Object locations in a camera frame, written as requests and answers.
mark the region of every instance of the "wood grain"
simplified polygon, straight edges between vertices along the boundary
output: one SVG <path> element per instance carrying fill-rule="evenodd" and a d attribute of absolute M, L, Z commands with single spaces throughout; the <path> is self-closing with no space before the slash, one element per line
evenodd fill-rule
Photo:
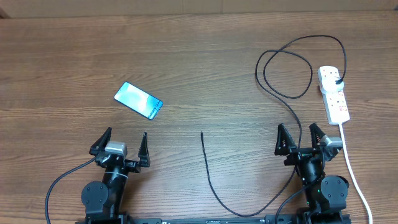
<path fill-rule="evenodd" d="M 129 158 L 142 133 L 149 135 L 151 167 L 130 175 L 124 196 L 132 216 L 233 217 L 208 186 L 200 131 L 220 198 L 239 213 L 259 210 L 292 171 L 273 156 L 277 125 L 285 123 L 296 140 L 299 131 L 288 110 L 258 87 L 254 66 L 263 51 L 310 34 L 334 35 L 346 47 L 351 163 L 375 222 L 396 223 L 396 21 L 396 12 L 382 11 L 0 21 L 0 223 L 44 223 L 48 187 L 90 159 L 89 146 L 108 126 L 113 140 L 127 143 Z M 302 40 L 289 50 L 314 69 L 343 68 L 332 40 Z M 288 55 L 277 56 L 267 72 L 288 95 L 301 93 L 310 76 L 306 63 Z M 287 100 L 302 121 L 303 146 L 312 122 L 339 135 L 327 123 L 315 75 L 304 97 Z M 113 100 L 126 81 L 164 102 L 155 120 Z M 84 218 L 81 190 L 103 172 L 92 164 L 60 181 L 50 198 L 53 223 Z M 342 154 L 326 173 L 351 181 Z M 295 178 L 261 215 L 275 213 L 298 189 Z M 347 203 L 353 223 L 366 223 L 354 187 Z M 303 196 L 283 212 L 299 206 Z"/>
<path fill-rule="evenodd" d="M 394 10 L 398 0 L 0 0 L 5 18 Z"/>

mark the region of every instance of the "black wire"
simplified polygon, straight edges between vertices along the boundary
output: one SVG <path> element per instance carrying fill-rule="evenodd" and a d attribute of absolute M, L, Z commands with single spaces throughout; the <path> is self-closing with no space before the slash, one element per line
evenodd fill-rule
<path fill-rule="evenodd" d="M 95 160 L 95 157 L 92 158 L 92 159 L 90 159 L 88 162 L 85 162 L 84 164 L 82 164 L 82 165 L 80 165 L 80 166 L 78 166 L 78 167 L 76 167 L 76 168 L 73 168 L 73 169 L 71 169 L 70 171 L 68 171 L 68 172 L 66 172 L 66 173 L 64 173 L 64 174 L 62 174 L 61 176 L 59 176 L 59 177 L 52 183 L 52 185 L 51 185 L 50 188 L 49 188 L 49 191 L 47 192 L 47 196 L 45 197 L 45 203 L 44 203 L 44 212 L 45 212 L 45 219 L 46 219 L 46 221 L 47 221 L 47 224 L 51 224 L 51 222 L 50 222 L 50 217 L 49 217 L 49 198 L 50 198 L 51 191 L 52 191 L 52 189 L 54 188 L 55 184 L 57 184 L 57 182 L 58 182 L 60 179 L 64 178 L 66 175 L 68 175 L 68 174 L 70 174 L 70 173 L 72 173 L 72 172 L 75 172 L 76 170 L 78 170 L 78 169 L 80 169 L 80 168 L 82 168 L 82 167 L 87 166 L 88 164 L 92 163 L 94 160 Z"/>
<path fill-rule="evenodd" d="M 293 110 L 284 100 L 282 100 L 280 97 L 278 97 L 276 94 L 278 94 L 278 95 L 280 95 L 280 96 L 283 96 L 283 97 L 285 97 L 285 98 L 288 98 L 288 99 L 297 99 L 297 98 L 300 98 L 301 96 L 303 96 L 303 95 L 307 92 L 307 90 L 310 88 L 310 85 L 311 85 L 311 82 L 312 82 L 312 77 L 313 77 L 313 71 L 312 71 L 312 66 L 311 66 L 310 62 L 309 62 L 307 59 L 305 59 L 303 56 L 299 55 L 299 54 L 296 54 L 296 53 L 293 53 L 293 52 L 288 52 L 288 51 L 284 51 L 284 50 L 283 50 L 283 49 L 285 49 L 286 47 L 288 47 L 291 43 L 293 43 L 293 42 L 295 42 L 295 41 L 297 41 L 297 40 L 304 39 L 304 38 L 309 38 L 309 37 L 328 37 L 328 38 L 332 38 L 332 39 L 336 40 L 336 41 L 340 44 L 341 49 L 343 50 L 343 55 L 344 55 L 344 72 L 343 72 L 343 76 L 342 76 L 339 80 L 336 81 L 336 84 L 340 84 L 340 83 L 343 81 L 343 79 L 344 79 L 344 77 L 345 77 L 345 75 L 346 75 L 346 67 L 347 67 L 347 56 L 346 56 L 346 51 L 345 51 L 344 46 L 343 46 L 343 44 L 341 43 L 341 41 L 338 40 L 336 37 L 333 37 L 333 36 L 330 36 L 330 35 L 308 35 L 308 36 L 304 36 L 304 37 L 299 37 L 299 38 L 294 39 L 294 40 L 290 41 L 289 43 L 285 44 L 285 45 L 284 45 L 283 47 L 281 47 L 279 50 L 267 50 L 267 51 L 265 51 L 264 53 L 262 53 L 262 54 L 260 55 L 259 60 L 257 61 L 257 64 L 256 64 L 256 69 L 255 69 L 255 71 L 254 71 L 254 74 L 255 74 L 255 77 L 256 77 L 256 81 L 257 81 L 257 83 L 259 84 L 259 86 L 260 86 L 264 91 L 266 91 L 267 93 L 269 93 L 269 94 L 272 95 L 273 97 L 277 98 L 277 99 L 278 99 L 280 102 L 282 102 L 286 107 L 288 107 L 288 109 L 290 110 L 290 112 L 293 114 L 293 117 L 296 119 L 297 124 L 298 124 L 298 130 L 299 130 L 299 134 L 298 134 L 298 147 L 297 147 L 297 149 L 300 149 L 300 145 L 301 145 L 301 138 L 302 138 L 302 126 L 301 126 L 301 122 L 300 122 L 300 120 L 299 120 L 299 117 L 298 117 L 298 116 L 296 115 L 296 113 L 294 112 L 294 110 Z M 264 69 L 263 69 L 262 73 L 263 73 L 263 76 L 264 76 L 264 81 L 267 83 L 268 87 L 269 87 L 272 91 L 274 91 L 276 94 L 274 94 L 273 92 L 267 90 L 267 89 L 260 83 L 260 80 L 259 80 L 258 75 L 257 75 L 257 69 L 258 69 L 260 60 L 261 60 L 262 56 L 263 56 L 264 54 L 268 53 L 268 52 L 275 52 L 275 53 L 268 59 L 267 63 L 266 63 L 265 66 L 264 66 Z M 279 91 L 277 91 L 275 88 L 273 88 L 273 87 L 271 86 L 271 84 L 270 84 L 270 83 L 268 82 L 268 80 L 267 80 L 267 77 L 266 77 L 266 67 L 267 67 L 267 65 L 269 64 L 269 62 L 270 62 L 279 52 L 297 56 L 297 57 L 303 59 L 303 60 L 308 64 L 308 66 L 310 67 L 311 75 L 310 75 L 310 81 L 309 81 L 309 83 L 308 83 L 308 86 L 306 87 L 306 89 L 304 90 L 304 92 L 301 93 L 301 94 L 298 95 L 298 96 L 287 96 L 287 95 L 285 95 L 285 94 L 282 94 L 281 92 L 279 92 Z M 216 192 L 215 192 L 215 190 L 214 190 L 214 188 L 213 188 L 213 186 L 212 186 L 212 184 L 211 184 L 210 174 L 209 174 L 209 168 L 208 168 L 208 163 L 207 163 L 207 158 L 206 158 L 206 152 L 205 152 L 205 144 L 204 144 L 204 142 L 203 142 L 203 133 L 201 133 L 200 135 L 201 135 L 201 143 L 202 143 L 202 148 L 203 148 L 203 155 L 204 155 L 204 157 L 205 157 L 205 164 L 206 164 L 206 171 L 207 171 L 207 179 L 208 179 L 208 181 L 209 181 L 209 185 L 210 185 L 211 191 L 213 192 L 213 194 L 214 194 L 214 196 L 216 197 L 217 201 L 218 201 L 225 209 L 227 209 L 227 211 L 231 212 L 231 213 L 234 214 L 234 215 L 237 215 L 237 216 L 240 216 L 240 217 L 251 217 L 251 216 L 258 215 L 259 213 L 261 213 L 262 211 L 264 211 L 264 210 L 265 210 L 265 209 L 266 209 L 266 208 L 267 208 L 267 207 L 268 207 L 268 206 L 269 206 L 269 205 L 270 205 L 270 204 L 271 204 L 271 203 L 272 203 L 272 202 L 273 202 L 285 189 L 286 189 L 286 187 L 288 186 L 288 184 L 290 183 L 290 181 L 292 180 L 292 178 L 293 178 L 293 176 L 294 176 L 294 172 L 296 171 L 297 174 L 299 174 L 298 171 L 297 171 L 297 166 L 295 166 L 294 169 L 293 169 L 292 175 L 290 176 L 290 178 L 288 179 L 288 181 L 286 182 L 286 184 L 282 187 L 282 190 L 280 190 L 280 191 L 277 193 L 277 195 L 276 195 L 269 203 L 267 203 L 267 205 L 265 205 L 262 209 L 260 209 L 258 212 L 255 212 L 255 213 L 253 213 L 253 214 L 248 214 L 248 215 L 242 215 L 242 214 L 236 213 L 236 212 L 232 211 L 231 209 L 229 209 L 229 208 L 218 198 L 218 196 L 217 196 L 217 194 L 216 194 Z M 305 187 L 302 188 L 301 190 L 299 190 L 298 192 L 294 193 L 294 194 L 293 194 L 292 196 L 290 196 L 285 202 L 287 203 L 291 198 L 295 197 L 296 195 L 298 195 L 300 192 L 302 192 L 302 191 L 304 191 L 304 190 L 305 190 Z"/>
<path fill-rule="evenodd" d="M 293 170 L 293 172 L 292 172 L 292 175 L 290 175 L 290 177 L 289 177 L 289 179 L 288 179 L 288 181 L 286 182 L 286 184 L 282 187 L 282 190 L 280 190 L 276 195 L 275 195 L 275 197 L 273 198 L 273 199 L 271 199 L 269 202 L 268 202 L 268 204 L 266 204 L 262 209 L 260 209 L 258 212 L 255 212 L 255 213 L 253 213 L 253 214 L 247 214 L 247 215 L 242 215 L 242 214 L 239 214 L 239 213 L 237 213 L 237 212 L 234 212 L 234 211 L 232 211 L 231 209 L 229 209 L 221 200 L 220 200 L 220 198 L 217 196 L 217 194 L 216 194 L 216 192 L 215 192 L 215 190 L 214 190 L 214 188 L 213 188 L 213 185 L 211 184 L 211 180 L 210 180 L 210 173 L 209 173 L 209 167 L 208 167 L 208 163 L 207 163 L 207 157 L 206 157 L 206 151 L 205 151 L 205 143 L 204 143 L 204 140 L 203 140 L 203 132 L 201 132 L 200 133 L 200 138 L 201 138 L 201 146 L 202 146 L 202 149 L 203 149 L 203 155 L 204 155 L 204 157 L 205 157 L 205 164 L 206 164 L 206 171 L 207 171 L 207 179 L 208 179 L 208 181 L 209 181 L 209 185 L 210 185 L 210 188 L 211 188 L 211 191 L 213 192 L 213 194 L 214 194 L 214 196 L 216 197 L 216 199 L 217 199 L 217 201 L 225 208 L 225 209 L 227 209 L 227 211 L 229 211 L 229 212 L 231 212 L 232 214 L 234 214 L 234 215 L 237 215 L 237 216 L 239 216 L 239 217 L 252 217 L 252 216 L 255 216 L 255 215 L 258 215 L 258 214 L 260 214 L 262 211 L 264 211 L 284 190 L 285 190 L 285 188 L 287 187 L 287 185 L 289 184 L 289 182 L 292 180 L 292 178 L 293 178 L 293 176 L 294 176 L 294 172 L 295 172 L 295 170 Z"/>
<path fill-rule="evenodd" d="M 312 185 L 314 185 L 316 182 L 318 182 L 319 178 L 322 177 L 323 172 L 325 170 L 325 156 L 323 152 L 320 152 L 322 155 L 322 171 L 319 174 L 319 176 L 310 184 L 304 186 L 303 188 L 301 188 L 299 191 L 297 191 L 296 193 L 292 194 L 290 197 L 288 197 L 283 203 L 282 205 L 280 205 L 280 207 L 278 208 L 278 211 L 275 214 L 275 224 L 278 224 L 278 216 L 280 211 L 282 211 L 283 207 L 287 204 L 287 202 L 289 202 L 290 200 L 292 200 L 294 197 L 296 197 L 298 194 L 300 194 L 301 192 L 303 192 L 304 190 L 306 190 L 307 188 L 311 187 Z"/>
<path fill-rule="evenodd" d="M 312 217 L 313 214 L 315 214 L 315 211 L 312 211 L 312 212 L 310 212 L 310 213 L 308 214 L 308 216 L 307 216 L 307 218 L 306 218 L 306 222 L 307 222 L 307 223 L 310 223 L 310 220 L 311 220 L 311 217 Z"/>

